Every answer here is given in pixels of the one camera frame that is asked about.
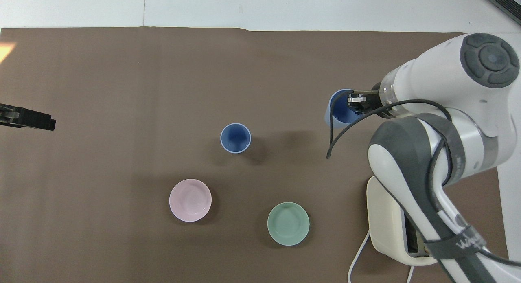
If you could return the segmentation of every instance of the gray strap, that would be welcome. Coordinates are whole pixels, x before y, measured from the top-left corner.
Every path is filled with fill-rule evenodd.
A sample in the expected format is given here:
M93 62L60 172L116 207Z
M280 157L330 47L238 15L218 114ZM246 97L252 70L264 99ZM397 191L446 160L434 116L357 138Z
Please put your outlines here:
M425 247L435 259L457 259L479 252L487 242L472 226L460 234L439 241L426 241Z

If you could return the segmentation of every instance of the white robot link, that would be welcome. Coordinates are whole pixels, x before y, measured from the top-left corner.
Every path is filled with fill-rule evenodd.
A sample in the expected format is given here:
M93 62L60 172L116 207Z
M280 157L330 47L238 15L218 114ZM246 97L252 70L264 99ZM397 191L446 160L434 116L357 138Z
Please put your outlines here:
M517 136L506 103L521 80L511 44L521 46L521 34L461 35L372 90L352 90L348 105L364 115L332 138L328 151L329 158L342 134L367 116L396 118L374 133L370 166L456 283L521 283L521 264L491 254L443 192L512 155Z

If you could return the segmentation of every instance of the cup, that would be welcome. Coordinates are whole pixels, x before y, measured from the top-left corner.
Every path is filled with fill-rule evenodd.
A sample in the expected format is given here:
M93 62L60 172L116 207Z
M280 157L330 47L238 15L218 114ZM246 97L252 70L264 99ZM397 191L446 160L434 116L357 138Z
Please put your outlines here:
M343 92L353 92L353 90L348 88L337 90L331 96L331 98L329 98L326 114L324 115L324 121L327 123L327 125L331 125L329 123L329 113L331 111L331 107L333 106L333 101L338 98L338 100L335 102L335 106L333 107L333 128L346 127L361 116L357 115L348 107L348 93L341 95Z
M248 127L240 123L231 123L221 132L221 145L232 154L239 154L250 146L252 134Z

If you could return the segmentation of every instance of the brown table mat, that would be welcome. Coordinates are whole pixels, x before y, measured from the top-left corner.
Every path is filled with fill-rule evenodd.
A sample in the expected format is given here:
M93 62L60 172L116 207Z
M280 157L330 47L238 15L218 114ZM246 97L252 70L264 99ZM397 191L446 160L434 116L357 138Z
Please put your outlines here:
M346 282L367 232L368 142L355 126L326 160L327 100L457 34L241 29L2 29L0 103L52 114L56 131L0 127L2 282ZM251 147L232 155L222 128ZM213 204L184 223L173 186L200 179ZM448 189L506 255L497 172ZM297 246L266 218L296 202L311 220ZM408 267L363 251L354 282L405 282ZM449 282L438 265L412 282Z

